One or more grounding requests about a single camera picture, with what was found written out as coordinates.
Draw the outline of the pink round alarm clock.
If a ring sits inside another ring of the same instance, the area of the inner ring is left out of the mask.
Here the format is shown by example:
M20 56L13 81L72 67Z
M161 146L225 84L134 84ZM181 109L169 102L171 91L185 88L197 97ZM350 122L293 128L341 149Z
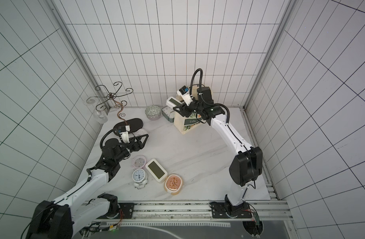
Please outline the pink round alarm clock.
M147 164L147 159L143 155L138 155L132 160L132 167L134 169L143 169Z

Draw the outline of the copper jewelry stand dark base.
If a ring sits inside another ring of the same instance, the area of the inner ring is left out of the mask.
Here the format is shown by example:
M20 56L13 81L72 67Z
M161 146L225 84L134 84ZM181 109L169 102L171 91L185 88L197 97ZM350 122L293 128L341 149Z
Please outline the copper jewelry stand dark base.
M128 96L128 95L132 94L134 92L134 90L132 88L125 88L124 94L120 95L119 91L123 87L123 83L120 82L120 81L116 81L116 82L113 83L113 86L118 87L118 89L115 92L110 92L108 90L108 88L103 84L97 85L95 87L96 91L102 92L102 90L104 89L107 92L107 94L105 96L102 96L102 97L95 96L95 98L103 100L103 102L99 103L95 107L95 109L98 112L102 112L102 111L106 110L106 105L105 104L109 101L112 101L113 102L113 107L118 110L117 118L121 120L119 123L117 123L114 126L114 128L118 129L122 126L128 126L129 129L130 129L129 133L135 133L138 130L143 128L144 123L140 118L133 118L133 119L128 119L128 120L125 119L126 114L123 112L123 110L127 106L128 102L126 100L120 100L121 97Z

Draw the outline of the floral canvas tote bag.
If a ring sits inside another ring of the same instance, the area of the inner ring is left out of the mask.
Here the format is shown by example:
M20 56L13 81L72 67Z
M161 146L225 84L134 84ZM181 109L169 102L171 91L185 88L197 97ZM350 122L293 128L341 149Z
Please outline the floral canvas tote bag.
M193 112L189 117L183 117L175 112L174 126L181 134L186 134L204 122L200 114Z

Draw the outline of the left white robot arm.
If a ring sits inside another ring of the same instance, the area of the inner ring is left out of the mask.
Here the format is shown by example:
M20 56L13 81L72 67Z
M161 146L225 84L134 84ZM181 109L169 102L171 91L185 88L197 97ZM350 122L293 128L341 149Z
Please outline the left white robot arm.
M144 148L148 137L148 134L135 135L128 143L103 137L100 141L101 156L93 167L86 170L88 176L62 196L41 202L21 238L71 239L100 217L123 218L117 196L102 193L92 202L87 202L87 199L116 176L122 160Z

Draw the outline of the small white digital clock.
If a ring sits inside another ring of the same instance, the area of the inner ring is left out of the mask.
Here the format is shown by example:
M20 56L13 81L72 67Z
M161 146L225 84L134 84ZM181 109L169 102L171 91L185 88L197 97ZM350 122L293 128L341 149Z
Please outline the small white digital clock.
M166 101L166 105L175 111L176 109L180 109L182 102L175 97L169 97Z

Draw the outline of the orange cream round clock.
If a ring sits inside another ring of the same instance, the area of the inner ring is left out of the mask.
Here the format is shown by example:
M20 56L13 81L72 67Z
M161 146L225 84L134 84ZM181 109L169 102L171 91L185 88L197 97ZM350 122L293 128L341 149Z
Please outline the orange cream round clock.
M171 174L164 182L164 189L171 195L177 195L183 187L183 179L177 174Z

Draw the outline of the white twin-bell alarm clock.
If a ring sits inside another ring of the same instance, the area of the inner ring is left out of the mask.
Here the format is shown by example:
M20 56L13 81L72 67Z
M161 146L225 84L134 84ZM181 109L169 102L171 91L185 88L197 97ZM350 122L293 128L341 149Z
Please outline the white twin-bell alarm clock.
M132 179L134 181L134 187L136 189L142 189L148 183L148 174L144 169L139 168L133 172Z

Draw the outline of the white square alarm clock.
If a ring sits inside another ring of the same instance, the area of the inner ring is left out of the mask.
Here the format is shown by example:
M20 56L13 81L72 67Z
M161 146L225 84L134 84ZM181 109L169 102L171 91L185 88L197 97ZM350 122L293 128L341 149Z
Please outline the white square alarm clock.
M147 135L148 132L146 130L144 130L143 128L139 129L138 131L134 132L135 136L142 136L142 135Z

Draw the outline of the green patterned bowl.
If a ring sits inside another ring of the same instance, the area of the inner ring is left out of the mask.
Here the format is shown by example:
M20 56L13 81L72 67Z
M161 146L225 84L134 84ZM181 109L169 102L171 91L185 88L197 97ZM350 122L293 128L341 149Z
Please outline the green patterned bowl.
M147 106L145 114L149 120L158 120L161 117L161 108L157 105Z

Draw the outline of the large white digital clock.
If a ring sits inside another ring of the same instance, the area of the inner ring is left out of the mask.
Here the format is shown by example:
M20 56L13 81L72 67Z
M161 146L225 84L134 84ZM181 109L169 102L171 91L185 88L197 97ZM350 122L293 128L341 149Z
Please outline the large white digital clock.
M161 166L161 164L155 158L147 162L145 167L158 183L164 182L168 176L167 171Z

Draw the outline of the aluminium mounting rail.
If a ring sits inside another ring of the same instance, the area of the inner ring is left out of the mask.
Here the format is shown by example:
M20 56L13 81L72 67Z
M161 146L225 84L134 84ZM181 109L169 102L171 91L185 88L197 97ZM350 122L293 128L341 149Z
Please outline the aluminium mounting rail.
M138 201L120 202L124 222L292 221L286 201L244 202L236 212L226 212L224 202Z

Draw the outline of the green rectangular alarm clock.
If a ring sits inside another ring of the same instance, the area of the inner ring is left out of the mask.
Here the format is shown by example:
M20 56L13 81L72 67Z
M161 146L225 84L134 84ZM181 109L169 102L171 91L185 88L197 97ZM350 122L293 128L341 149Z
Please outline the green rectangular alarm clock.
M161 109L161 113L165 119L167 119L171 123L174 123L175 111L172 108L166 106Z

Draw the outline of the clear wine glass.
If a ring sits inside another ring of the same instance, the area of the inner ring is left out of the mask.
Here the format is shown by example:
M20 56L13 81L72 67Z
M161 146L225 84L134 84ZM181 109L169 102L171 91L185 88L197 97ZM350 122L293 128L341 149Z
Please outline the clear wine glass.
M106 107L105 103L100 102L100 97L98 97L98 96L88 97L83 102L83 104L86 106L94 106L93 116L99 124L104 124L104 123L108 122L108 117L107 117L107 113L106 113L107 107Z

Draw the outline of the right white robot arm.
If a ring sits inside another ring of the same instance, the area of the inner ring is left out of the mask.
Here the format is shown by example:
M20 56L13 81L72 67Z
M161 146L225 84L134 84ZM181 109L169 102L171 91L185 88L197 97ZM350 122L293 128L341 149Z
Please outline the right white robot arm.
M256 180L262 174L263 153L259 147L253 147L230 124L230 111L222 104L209 105L192 102L173 107L183 117L200 115L224 140L234 159L229 174L234 182L225 196L224 211L229 218L236 218L250 207L244 197L250 189L256 189Z

